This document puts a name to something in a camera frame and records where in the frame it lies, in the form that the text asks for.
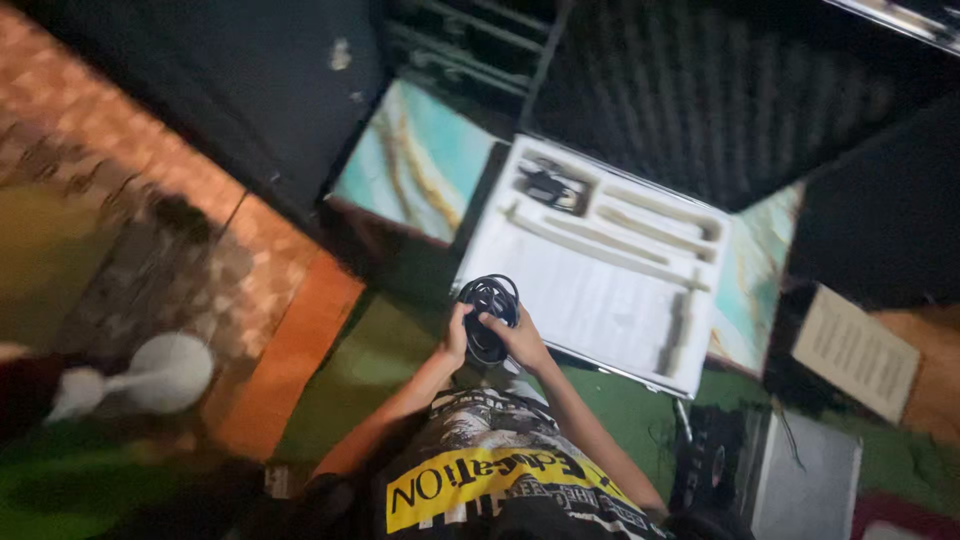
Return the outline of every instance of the person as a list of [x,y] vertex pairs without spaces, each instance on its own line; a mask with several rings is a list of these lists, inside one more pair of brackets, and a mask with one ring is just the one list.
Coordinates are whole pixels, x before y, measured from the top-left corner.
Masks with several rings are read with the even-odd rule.
[[287,537],[673,537],[660,495],[566,379],[523,306],[515,328],[488,313],[479,319],[545,399],[518,378],[446,388],[463,373],[471,310],[457,304],[436,352],[323,458]]

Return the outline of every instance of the hand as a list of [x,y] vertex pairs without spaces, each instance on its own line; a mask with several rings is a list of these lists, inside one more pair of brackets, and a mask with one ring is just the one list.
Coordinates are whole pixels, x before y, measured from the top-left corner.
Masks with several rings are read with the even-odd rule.
[[436,355],[446,356],[453,369],[464,365],[467,357],[467,330],[464,328],[464,315],[473,311],[470,304],[456,303],[453,313],[450,314],[450,323],[446,329],[446,337],[437,347]]
[[540,338],[540,333],[534,326],[526,307],[521,304],[519,309],[520,321],[516,328],[508,327],[489,313],[480,313],[478,318],[483,326],[492,330],[503,340],[503,344],[507,346],[507,352],[514,360],[536,375],[544,367],[556,365],[556,363],[547,352],[546,345],[543,345],[543,339]]

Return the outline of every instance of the open box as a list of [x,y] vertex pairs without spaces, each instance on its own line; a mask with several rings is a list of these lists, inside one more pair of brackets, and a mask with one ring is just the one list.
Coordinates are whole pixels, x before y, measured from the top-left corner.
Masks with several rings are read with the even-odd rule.
[[[586,183],[580,215],[526,194],[531,161]],[[506,275],[548,346],[692,399],[729,237],[721,210],[518,135],[453,286]]]

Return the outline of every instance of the graphic t-shirt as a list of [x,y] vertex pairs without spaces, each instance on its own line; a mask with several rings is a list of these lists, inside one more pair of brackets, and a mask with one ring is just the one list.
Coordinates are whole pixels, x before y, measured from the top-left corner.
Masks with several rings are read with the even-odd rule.
[[350,538],[672,538],[560,435],[535,400],[441,394],[406,448],[365,478],[311,482],[291,527]]

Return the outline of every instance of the wire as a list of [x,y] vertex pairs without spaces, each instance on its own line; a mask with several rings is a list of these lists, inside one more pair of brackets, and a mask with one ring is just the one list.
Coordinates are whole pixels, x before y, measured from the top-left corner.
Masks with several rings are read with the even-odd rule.
[[[500,280],[509,283],[513,292]],[[464,285],[457,301],[473,306],[473,311],[464,317],[468,357],[488,367],[503,362],[507,358],[506,346],[492,330],[483,326],[478,317],[480,313],[489,313],[508,327],[515,328],[520,320],[520,293],[516,284],[502,274],[490,274]]]

